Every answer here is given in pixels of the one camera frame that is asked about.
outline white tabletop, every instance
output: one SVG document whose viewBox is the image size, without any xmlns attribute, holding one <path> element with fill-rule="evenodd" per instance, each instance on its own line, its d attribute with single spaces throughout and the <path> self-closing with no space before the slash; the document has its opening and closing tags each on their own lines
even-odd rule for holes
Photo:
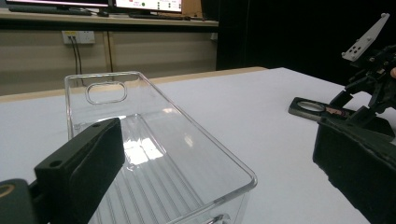
<svg viewBox="0 0 396 224">
<path fill-rule="evenodd" d="M 285 68 L 157 86 L 256 173 L 244 224 L 369 223 L 312 162 L 318 125 L 288 113 L 294 97 L 329 103 L 342 86 Z M 360 93 L 346 107 L 368 101 Z M 392 113 L 381 117 L 396 123 Z M 67 141 L 64 96 L 2 103 L 0 115 L 0 180 L 32 182 Z"/>
</svg>

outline plastic bin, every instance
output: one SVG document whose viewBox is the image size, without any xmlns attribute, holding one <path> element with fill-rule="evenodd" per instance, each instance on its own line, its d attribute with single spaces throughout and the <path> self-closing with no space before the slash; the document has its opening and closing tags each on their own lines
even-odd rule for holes
<svg viewBox="0 0 396 224">
<path fill-rule="evenodd" d="M 69 76 L 65 90 L 69 138 L 121 120 L 126 160 L 90 223 L 241 223 L 256 176 L 142 74 Z"/>
</svg>

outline dark background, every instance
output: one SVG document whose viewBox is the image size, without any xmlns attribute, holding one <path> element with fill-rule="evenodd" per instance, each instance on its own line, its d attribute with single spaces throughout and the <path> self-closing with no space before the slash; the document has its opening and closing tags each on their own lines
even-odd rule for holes
<svg viewBox="0 0 396 224">
<path fill-rule="evenodd" d="M 217 69 L 286 67 L 345 85 L 359 71 L 341 57 L 381 17 L 373 49 L 396 44 L 394 0 L 220 0 Z"/>
</svg>

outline monitor screen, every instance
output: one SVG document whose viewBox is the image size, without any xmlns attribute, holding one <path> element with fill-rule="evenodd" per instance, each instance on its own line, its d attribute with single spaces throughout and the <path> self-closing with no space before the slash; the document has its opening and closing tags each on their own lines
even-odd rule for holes
<svg viewBox="0 0 396 224">
<path fill-rule="evenodd" d="M 181 13 L 182 0 L 112 0 L 114 7 Z"/>
<path fill-rule="evenodd" d="M 6 0 L 11 5 L 56 7 L 108 7 L 108 0 Z"/>
</svg>

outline wall socket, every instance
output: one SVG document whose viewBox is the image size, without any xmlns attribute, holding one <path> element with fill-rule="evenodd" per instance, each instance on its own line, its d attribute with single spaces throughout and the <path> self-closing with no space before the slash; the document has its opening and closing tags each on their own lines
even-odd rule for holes
<svg viewBox="0 0 396 224">
<path fill-rule="evenodd" d="M 94 44 L 95 35 L 93 31 L 62 31 L 64 43 L 72 44 L 70 38 L 75 38 L 78 44 Z"/>
</svg>

